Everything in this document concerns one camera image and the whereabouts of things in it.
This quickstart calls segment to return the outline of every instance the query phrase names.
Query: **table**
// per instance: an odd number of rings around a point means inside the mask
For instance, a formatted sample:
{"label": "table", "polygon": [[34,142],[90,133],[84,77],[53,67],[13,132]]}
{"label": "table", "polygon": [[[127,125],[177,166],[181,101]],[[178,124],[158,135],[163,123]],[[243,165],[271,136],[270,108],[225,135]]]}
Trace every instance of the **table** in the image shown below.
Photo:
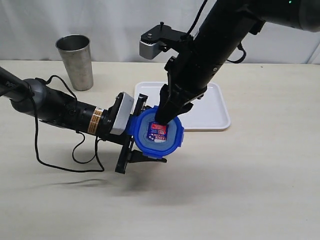
{"label": "table", "polygon": [[[57,74],[59,61],[0,61],[19,78]],[[141,81],[166,81],[162,63],[94,62],[94,87],[78,99],[110,107]],[[168,163],[114,172],[121,146],[103,142],[104,173],[40,165],[34,119],[0,99],[0,238],[10,240],[318,240],[320,66],[226,64],[213,79],[231,117],[224,132],[187,132]],[[64,90],[57,80],[54,89]],[[40,124],[40,157],[74,169],[81,136]],[[94,152],[89,136],[76,152]]]}

